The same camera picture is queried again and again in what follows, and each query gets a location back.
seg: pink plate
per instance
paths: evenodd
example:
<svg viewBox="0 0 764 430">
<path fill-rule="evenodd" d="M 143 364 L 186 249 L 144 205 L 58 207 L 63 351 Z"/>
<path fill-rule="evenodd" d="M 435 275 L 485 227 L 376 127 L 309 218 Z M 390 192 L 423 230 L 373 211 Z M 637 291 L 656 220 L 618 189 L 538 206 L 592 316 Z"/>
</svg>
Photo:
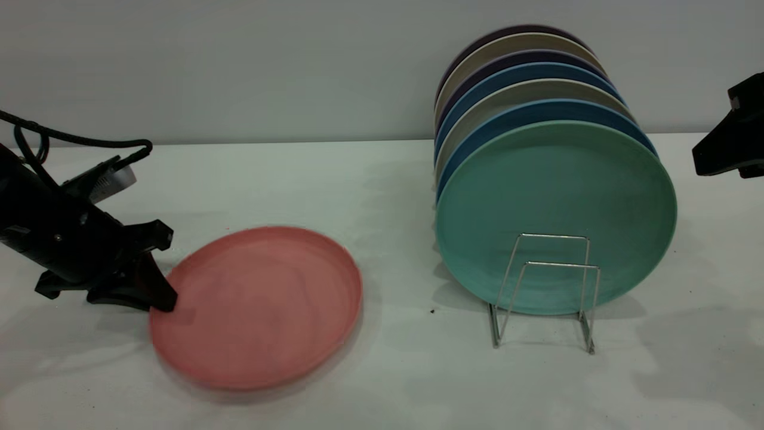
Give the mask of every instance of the pink plate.
<svg viewBox="0 0 764 430">
<path fill-rule="evenodd" d="M 149 316 L 157 353 L 198 383 L 262 389 L 305 376 L 348 338 L 361 273 L 339 244 L 269 226 L 222 237 L 167 277 L 175 311 Z"/>
</svg>

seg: black cable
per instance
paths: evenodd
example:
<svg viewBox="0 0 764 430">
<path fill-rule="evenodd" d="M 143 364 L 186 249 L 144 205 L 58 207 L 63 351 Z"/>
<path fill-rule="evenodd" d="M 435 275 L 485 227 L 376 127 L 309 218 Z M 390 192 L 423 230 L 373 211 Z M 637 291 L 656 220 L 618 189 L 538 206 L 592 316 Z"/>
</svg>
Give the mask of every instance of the black cable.
<svg viewBox="0 0 764 430">
<path fill-rule="evenodd" d="M 50 151 L 50 138 L 46 135 L 40 135 L 40 149 L 37 150 L 37 161 L 41 165 L 45 164 L 47 154 Z"/>
<path fill-rule="evenodd" d="M 53 178 L 51 178 L 50 175 L 45 171 L 45 169 L 43 169 L 43 166 L 37 160 L 37 157 L 34 156 L 32 149 L 29 148 L 29 144 L 27 143 L 27 139 L 24 137 L 24 132 L 21 130 L 20 125 L 16 125 L 13 128 L 13 136 L 16 138 L 16 145 L 18 145 L 18 148 L 21 149 L 21 153 L 24 155 L 24 158 L 26 158 L 27 164 L 29 164 L 32 167 L 32 170 L 34 170 L 34 173 L 37 173 L 37 176 L 40 177 L 40 179 L 51 190 L 58 190 L 59 188 L 56 181 L 54 181 Z"/>
<path fill-rule="evenodd" d="M 27 121 L 26 119 L 21 119 L 15 115 L 11 115 L 10 113 L 4 112 L 2 110 L 0 110 L 0 119 L 6 122 L 10 122 L 11 124 L 16 125 L 17 127 L 22 127 L 31 132 L 39 133 L 40 136 L 42 136 L 43 140 L 47 142 L 46 145 L 48 147 L 50 147 L 50 138 L 57 138 L 65 142 L 75 143 L 77 145 L 83 145 L 83 146 L 94 146 L 97 148 L 136 148 L 138 146 L 143 146 L 143 148 L 140 151 L 135 152 L 134 154 L 129 155 L 125 159 L 115 163 L 114 164 L 115 170 L 119 170 L 126 165 L 135 163 L 136 161 L 141 160 L 142 158 L 146 158 L 151 153 L 151 149 L 154 147 L 151 141 L 147 139 L 128 140 L 128 141 L 108 141 L 108 140 L 99 140 L 94 138 L 83 138 L 82 136 L 71 135 L 69 133 L 59 132 L 57 130 L 49 129 L 48 127 L 43 127 L 42 125 L 39 125 L 36 122 Z M 40 151 L 37 153 L 38 159 L 40 157 L 40 152 L 43 151 L 42 143 L 43 142 L 40 143 Z M 45 152 L 42 154 L 43 160 L 47 158 L 48 151 L 49 149 L 45 148 Z"/>
</svg>

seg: blue plate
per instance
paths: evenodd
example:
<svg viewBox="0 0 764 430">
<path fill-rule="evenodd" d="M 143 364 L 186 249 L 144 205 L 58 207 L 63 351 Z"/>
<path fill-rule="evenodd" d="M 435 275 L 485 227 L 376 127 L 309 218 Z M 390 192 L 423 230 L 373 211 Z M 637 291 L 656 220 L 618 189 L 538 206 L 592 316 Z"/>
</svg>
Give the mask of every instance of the blue plate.
<svg viewBox="0 0 764 430">
<path fill-rule="evenodd" d="M 556 119 L 593 122 L 616 129 L 638 141 L 658 157 L 655 147 L 645 133 L 630 119 L 610 108 L 575 99 L 541 100 L 515 106 L 476 127 L 447 160 L 443 173 L 438 179 L 438 193 L 435 201 L 440 200 L 443 188 L 459 165 L 486 142 L 524 125 Z"/>
<path fill-rule="evenodd" d="M 536 79 L 568 79 L 577 80 L 578 82 L 587 83 L 595 86 L 611 96 L 615 97 L 619 101 L 623 102 L 620 95 L 606 80 L 588 72 L 580 67 L 571 66 L 569 64 L 561 63 L 530 63 L 520 66 L 511 67 L 506 70 L 494 73 L 493 75 L 482 80 L 479 84 L 472 87 L 467 91 L 459 101 L 456 102 L 454 107 L 448 112 L 448 115 L 443 120 L 443 123 L 438 130 L 438 135 L 435 137 L 435 160 L 438 158 L 440 147 L 443 145 L 443 140 L 448 135 L 448 132 L 454 126 L 454 124 L 467 112 L 475 103 L 482 100 L 484 97 L 495 93 L 502 88 L 506 88 L 516 83 L 524 82 L 527 80 Z"/>
<path fill-rule="evenodd" d="M 438 115 L 437 121 L 435 121 L 435 133 L 437 134 L 438 130 L 440 130 L 440 126 L 443 124 L 445 116 L 448 115 L 448 111 L 454 107 L 454 104 L 463 95 L 465 95 L 467 91 L 472 90 L 473 86 L 478 85 L 483 79 L 494 73 L 499 73 L 503 70 L 509 69 L 510 67 L 522 66 L 524 64 L 531 63 L 570 64 L 571 66 L 580 67 L 587 72 L 592 72 L 604 79 L 610 85 L 613 85 L 605 73 L 602 70 L 597 69 L 592 63 L 589 63 L 582 58 L 576 57 L 573 54 L 562 52 L 561 50 L 532 49 L 513 52 L 486 63 L 483 67 L 477 69 L 474 73 L 472 73 L 472 75 L 468 76 L 465 80 L 459 83 L 453 94 L 448 98 L 448 100 L 446 100 L 445 105 L 443 106 L 443 110 L 440 112 L 440 115 Z"/>
</svg>

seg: tabletop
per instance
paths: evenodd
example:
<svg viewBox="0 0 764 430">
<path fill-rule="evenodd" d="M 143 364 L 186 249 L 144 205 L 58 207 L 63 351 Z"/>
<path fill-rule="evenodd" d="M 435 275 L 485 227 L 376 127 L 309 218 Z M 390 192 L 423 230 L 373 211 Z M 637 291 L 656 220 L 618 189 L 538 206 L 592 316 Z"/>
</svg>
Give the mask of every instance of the tabletop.
<svg viewBox="0 0 764 430">
<path fill-rule="evenodd" d="M 658 268 L 597 309 L 597 353 L 573 318 L 513 315 L 494 349 L 485 303 L 435 245 L 432 141 L 165 145 L 99 204 L 162 220 L 168 272 L 237 230 L 324 233 L 354 256 L 363 314 L 316 372 L 259 393 L 218 393 L 157 358 L 147 314 L 48 300 L 43 269 L 0 247 L 0 429 L 764 428 L 764 179 L 695 175 L 701 134 L 650 136 L 678 198 Z M 53 148 L 58 181 L 111 157 Z"/>
</svg>

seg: green plate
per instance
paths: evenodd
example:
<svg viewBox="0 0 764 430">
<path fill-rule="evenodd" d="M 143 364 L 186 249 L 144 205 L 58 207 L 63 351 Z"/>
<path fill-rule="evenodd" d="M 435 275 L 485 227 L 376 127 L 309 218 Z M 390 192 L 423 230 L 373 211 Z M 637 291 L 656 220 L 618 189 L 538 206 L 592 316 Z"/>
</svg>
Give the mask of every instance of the green plate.
<svg viewBox="0 0 764 430">
<path fill-rule="evenodd" d="M 601 305 L 639 284 L 660 262 L 676 226 L 669 175 L 647 148 L 615 129 L 548 121 L 507 132 L 467 158 L 438 202 L 436 234 L 448 269 L 496 304 L 520 233 L 587 236 L 602 269 Z M 572 239 L 522 239 L 499 306 L 509 304 L 526 261 L 584 262 Z M 594 297 L 588 276 L 586 306 Z M 581 269 L 530 266 L 514 311 L 571 314 L 581 304 Z"/>
</svg>

